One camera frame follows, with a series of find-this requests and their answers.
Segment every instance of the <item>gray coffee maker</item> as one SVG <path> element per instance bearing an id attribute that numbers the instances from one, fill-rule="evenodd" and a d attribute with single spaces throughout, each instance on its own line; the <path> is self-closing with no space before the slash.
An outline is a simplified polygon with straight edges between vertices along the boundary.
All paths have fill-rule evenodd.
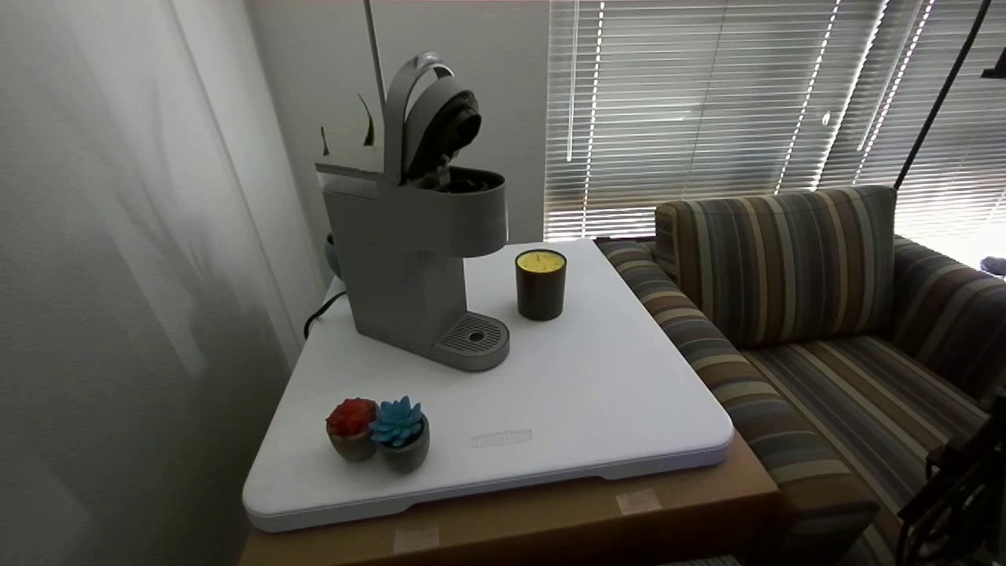
<path id="1" fill-rule="evenodd" d="M 510 351 L 507 323 L 464 302 L 461 258 L 507 241 L 503 176 L 451 167 L 479 128 L 476 94 L 421 54 L 385 101 L 385 174 L 317 165 L 354 331 L 459 371 Z"/>

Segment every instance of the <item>window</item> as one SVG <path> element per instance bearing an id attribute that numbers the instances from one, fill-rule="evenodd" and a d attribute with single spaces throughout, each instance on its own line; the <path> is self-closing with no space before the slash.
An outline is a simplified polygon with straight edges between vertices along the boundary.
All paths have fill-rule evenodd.
<path id="1" fill-rule="evenodd" d="M 671 195 L 893 185 L 977 0 L 552 0 L 548 240 L 651 233 Z M 898 233 L 1006 241 L 992 6 L 901 195 Z"/>

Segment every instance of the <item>armrest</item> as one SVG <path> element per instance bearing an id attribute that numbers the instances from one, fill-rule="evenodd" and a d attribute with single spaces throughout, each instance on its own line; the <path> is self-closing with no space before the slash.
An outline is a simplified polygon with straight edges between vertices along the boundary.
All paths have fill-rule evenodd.
<path id="1" fill-rule="evenodd" d="M 640 306 L 729 412 L 761 464 L 781 485 L 781 515 L 750 559 L 824 563 L 872 525 L 873 493 L 834 446 L 761 376 L 761 371 L 657 268 L 651 241 L 601 240 Z"/>
<path id="2" fill-rule="evenodd" d="M 897 240 L 889 344 L 989 406 L 1006 386 L 1006 282 Z"/>

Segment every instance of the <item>couch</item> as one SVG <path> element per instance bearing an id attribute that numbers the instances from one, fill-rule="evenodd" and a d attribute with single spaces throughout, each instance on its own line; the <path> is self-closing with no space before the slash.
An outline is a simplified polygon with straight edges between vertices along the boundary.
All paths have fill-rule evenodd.
<path id="1" fill-rule="evenodd" d="M 681 198 L 651 240 L 598 240 L 781 485 L 757 563 L 893 563 L 927 452 L 1006 385 L 1006 282 L 893 210 L 893 188 Z"/>

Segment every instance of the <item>white wall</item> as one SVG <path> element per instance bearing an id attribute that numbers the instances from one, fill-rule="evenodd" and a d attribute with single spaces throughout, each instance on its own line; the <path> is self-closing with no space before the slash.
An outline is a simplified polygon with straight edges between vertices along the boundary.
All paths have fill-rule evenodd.
<path id="1" fill-rule="evenodd" d="M 0 563 L 233 563 L 320 270 L 239 0 L 0 4 Z"/>
<path id="2" fill-rule="evenodd" d="M 358 94 L 378 111 L 366 9 L 363 0 L 248 0 L 248 9 L 306 213 L 320 240 L 317 128 L 326 126 L 332 160 L 381 167 L 381 154 L 363 148 Z M 457 165 L 503 174 L 510 240 L 542 240 L 548 0 L 374 0 L 374 20 L 387 85 L 408 57 L 437 51 L 476 87 L 485 126 Z"/>

